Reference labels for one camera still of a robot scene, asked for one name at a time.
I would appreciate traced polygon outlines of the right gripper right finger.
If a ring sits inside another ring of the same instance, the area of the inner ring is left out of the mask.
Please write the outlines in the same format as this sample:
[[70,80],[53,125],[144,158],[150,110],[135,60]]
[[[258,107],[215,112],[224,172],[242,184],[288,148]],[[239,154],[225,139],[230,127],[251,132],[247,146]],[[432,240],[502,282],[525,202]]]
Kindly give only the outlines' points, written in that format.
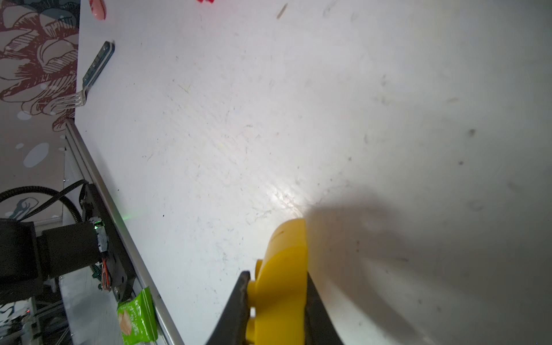
[[305,344],[343,345],[310,275],[307,275]]

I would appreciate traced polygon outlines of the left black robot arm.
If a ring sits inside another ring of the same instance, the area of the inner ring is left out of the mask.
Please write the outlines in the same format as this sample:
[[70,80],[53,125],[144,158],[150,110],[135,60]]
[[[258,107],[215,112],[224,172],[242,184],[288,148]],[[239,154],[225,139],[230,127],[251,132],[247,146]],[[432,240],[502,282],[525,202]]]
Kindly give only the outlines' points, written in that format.
[[38,296],[43,293],[44,281],[101,260],[95,226],[82,220],[73,202],[66,198],[67,191],[25,186],[2,192],[1,201],[28,193],[50,196],[48,206],[62,202],[76,222],[38,234],[35,224],[25,218],[1,220],[2,305]]

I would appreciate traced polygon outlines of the yellow curved lego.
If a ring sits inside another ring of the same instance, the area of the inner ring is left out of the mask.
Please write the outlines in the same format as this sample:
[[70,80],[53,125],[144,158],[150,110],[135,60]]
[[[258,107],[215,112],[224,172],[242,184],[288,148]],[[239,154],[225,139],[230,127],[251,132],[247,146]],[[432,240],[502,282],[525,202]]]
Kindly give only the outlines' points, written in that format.
[[286,221],[274,231],[247,286],[248,344],[304,344],[308,246],[306,221]]

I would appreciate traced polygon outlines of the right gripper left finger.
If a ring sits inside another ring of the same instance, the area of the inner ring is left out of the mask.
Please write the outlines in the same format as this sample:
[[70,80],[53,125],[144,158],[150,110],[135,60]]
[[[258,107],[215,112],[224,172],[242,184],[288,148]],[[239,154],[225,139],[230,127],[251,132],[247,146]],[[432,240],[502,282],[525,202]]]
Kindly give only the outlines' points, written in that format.
[[250,317],[247,288],[250,280],[249,271],[240,273],[206,345],[243,345],[247,343],[246,329]]

